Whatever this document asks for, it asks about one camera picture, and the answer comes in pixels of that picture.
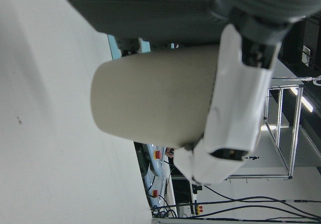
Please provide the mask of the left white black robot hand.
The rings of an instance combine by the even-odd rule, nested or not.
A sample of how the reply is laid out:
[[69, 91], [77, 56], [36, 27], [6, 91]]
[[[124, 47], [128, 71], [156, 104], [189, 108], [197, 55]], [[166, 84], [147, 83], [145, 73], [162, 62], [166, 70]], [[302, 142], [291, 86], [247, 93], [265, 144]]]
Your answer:
[[121, 58], [94, 73], [97, 127], [172, 147], [195, 184], [221, 182], [256, 147], [282, 40], [320, 0], [67, 0]]

